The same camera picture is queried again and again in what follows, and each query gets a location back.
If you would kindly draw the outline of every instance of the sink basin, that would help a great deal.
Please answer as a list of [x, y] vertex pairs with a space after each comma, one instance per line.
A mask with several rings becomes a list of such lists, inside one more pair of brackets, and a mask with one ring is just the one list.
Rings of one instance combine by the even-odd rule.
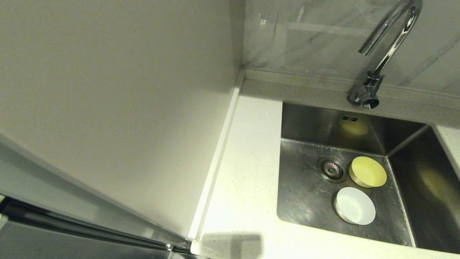
[[[387, 173], [364, 188], [347, 170], [358, 156]], [[344, 187], [369, 196], [375, 220], [342, 220], [333, 201]], [[417, 122], [284, 103], [278, 217], [368, 239], [460, 253], [460, 181], [433, 129]]]

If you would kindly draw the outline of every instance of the marble backsplash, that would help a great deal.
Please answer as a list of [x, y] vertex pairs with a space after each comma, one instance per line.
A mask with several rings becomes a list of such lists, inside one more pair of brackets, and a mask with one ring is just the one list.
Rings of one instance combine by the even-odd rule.
[[[244, 65], [356, 80], [400, 29], [369, 56], [358, 53], [399, 0], [247, 0]], [[417, 24], [383, 70], [385, 84], [460, 97], [460, 1], [425, 0]]]

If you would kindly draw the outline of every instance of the white countertop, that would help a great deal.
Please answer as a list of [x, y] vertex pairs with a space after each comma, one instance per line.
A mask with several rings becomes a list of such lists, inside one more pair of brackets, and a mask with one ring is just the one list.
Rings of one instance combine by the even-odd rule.
[[[276, 214], [282, 101], [358, 111], [343, 92], [246, 80], [214, 186], [201, 239], [192, 252], [212, 259], [418, 258], [460, 255], [344, 235], [280, 220]], [[460, 162], [457, 110], [381, 98], [372, 114], [433, 122], [450, 159]]]

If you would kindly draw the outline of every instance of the drain strainer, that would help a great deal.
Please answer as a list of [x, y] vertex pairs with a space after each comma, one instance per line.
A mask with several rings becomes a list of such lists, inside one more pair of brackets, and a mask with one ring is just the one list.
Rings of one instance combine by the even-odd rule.
[[318, 160], [316, 167], [321, 176], [329, 182], [340, 183], [346, 180], [346, 167], [337, 158], [323, 157]]

